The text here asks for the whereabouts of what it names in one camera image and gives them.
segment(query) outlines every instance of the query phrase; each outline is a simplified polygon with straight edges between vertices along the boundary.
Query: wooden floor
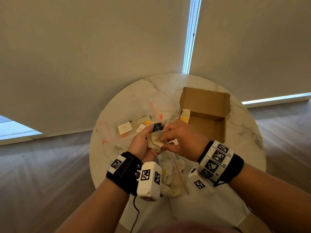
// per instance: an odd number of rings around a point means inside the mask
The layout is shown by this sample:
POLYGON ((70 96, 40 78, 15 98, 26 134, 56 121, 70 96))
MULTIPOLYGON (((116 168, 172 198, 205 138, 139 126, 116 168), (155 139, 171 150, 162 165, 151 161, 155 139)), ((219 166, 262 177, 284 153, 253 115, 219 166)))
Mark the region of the wooden floor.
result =
MULTIPOLYGON (((267 172, 311 193, 311 101, 250 109, 267 172)), ((0 232, 54 232, 95 190, 91 132, 0 146, 0 232)), ((243 232, 270 232, 254 215, 243 232)))

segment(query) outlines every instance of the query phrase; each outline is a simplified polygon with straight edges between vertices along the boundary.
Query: black wrist strap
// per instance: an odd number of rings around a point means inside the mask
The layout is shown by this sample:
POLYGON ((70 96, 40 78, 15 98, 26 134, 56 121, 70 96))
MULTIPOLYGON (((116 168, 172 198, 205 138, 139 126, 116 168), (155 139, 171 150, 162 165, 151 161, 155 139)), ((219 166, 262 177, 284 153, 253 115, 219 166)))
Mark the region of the black wrist strap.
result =
POLYGON ((107 172, 106 178, 112 180, 127 194, 137 195, 138 181, 135 173, 141 170, 142 162, 130 152, 122 153, 126 160, 120 165, 114 174, 107 172))
POLYGON ((244 166, 244 160, 237 154, 233 154, 230 163, 226 170, 220 175, 219 180, 225 183, 230 183, 237 176, 244 166))
POLYGON ((199 157, 199 159, 197 160, 197 162, 200 164, 201 161, 203 160, 203 158, 205 157, 206 153, 208 152, 208 150, 212 147, 214 141, 209 141, 209 143, 206 145, 203 153, 201 154, 201 156, 199 157))

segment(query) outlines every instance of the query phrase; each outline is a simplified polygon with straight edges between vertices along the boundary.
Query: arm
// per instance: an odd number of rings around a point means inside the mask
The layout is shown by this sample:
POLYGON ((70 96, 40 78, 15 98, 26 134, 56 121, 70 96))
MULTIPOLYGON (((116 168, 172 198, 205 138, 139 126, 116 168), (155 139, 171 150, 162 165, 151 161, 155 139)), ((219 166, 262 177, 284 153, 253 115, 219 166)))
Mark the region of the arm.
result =
MULTIPOLYGON (((166 126, 160 141, 178 140, 178 145, 166 144, 164 150, 175 152, 197 162, 208 139, 190 124, 176 120, 166 126)), ((275 231, 311 232, 311 195, 265 172, 244 163, 241 172, 229 186, 275 231)))
MULTIPOLYGON (((148 126, 138 133, 127 150, 139 158, 142 163, 153 161, 158 155, 147 147, 146 138, 152 129, 153 126, 148 126)), ((113 233, 128 199, 129 195, 124 190, 106 178, 97 190, 60 226, 56 233, 113 233)))
POLYGON ((57 233, 115 232, 129 195, 106 178, 57 233))

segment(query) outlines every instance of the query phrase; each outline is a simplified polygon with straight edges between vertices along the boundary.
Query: white marble tabletop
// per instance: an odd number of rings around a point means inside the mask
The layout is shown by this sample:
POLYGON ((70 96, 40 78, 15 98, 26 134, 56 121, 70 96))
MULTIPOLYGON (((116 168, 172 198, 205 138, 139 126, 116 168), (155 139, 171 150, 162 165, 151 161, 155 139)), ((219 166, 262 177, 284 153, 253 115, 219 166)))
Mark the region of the white marble tabletop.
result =
MULTIPOLYGON (((119 101, 148 95, 162 111, 162 122, 165 124, 173 122, 178 118, 179 98, 184 86, 230 93, 216 83, 194 75, 154 75, 134 82, 120 91, 100 113, 98 121, 103 121, 105 117, 118 113, 115 107, 119 101)), ((266 157, 257 124, 238 98, 232 93, 230 95, 231 112, 226 117, 227 128, 224 144, 233 149, 246 163, 265 171, 266 157)), ((94 129, 90 144, 90 168, 96 188, 104 180, 106 168, 120 152, 107 143, 103 144, 99 132, 94 129)), ((148 230, 175 220, 237 226, 246 217, 248 212, 245 211, 242 200, 227 184, 216 187, 213 197, 206 198, 200 195, 194 185, 189 185, 188 179, 190 169, 197 166, 197 163, 183 160, 186 163, 184 173, 190 193, 179 197, 162 197, 157 202, 146 202, 137 198, 135 204, 140 210, 140 214, 134 232, 148 230)), ((130 196, 120 223, 130 230, 136 215, 133 196, 130 196)))

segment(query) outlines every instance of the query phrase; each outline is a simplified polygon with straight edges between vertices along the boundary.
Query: brown box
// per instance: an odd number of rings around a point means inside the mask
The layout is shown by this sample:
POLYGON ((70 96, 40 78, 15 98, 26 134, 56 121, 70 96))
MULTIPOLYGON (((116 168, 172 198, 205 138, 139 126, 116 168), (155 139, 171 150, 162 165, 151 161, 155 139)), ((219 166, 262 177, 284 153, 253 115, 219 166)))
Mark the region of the brown box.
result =
POLYGON ((225 141, 226 119, 230 113, 230 94, 184 87, 179 100, 181 109, 189 109, 189 124, 209 140, 225 141))

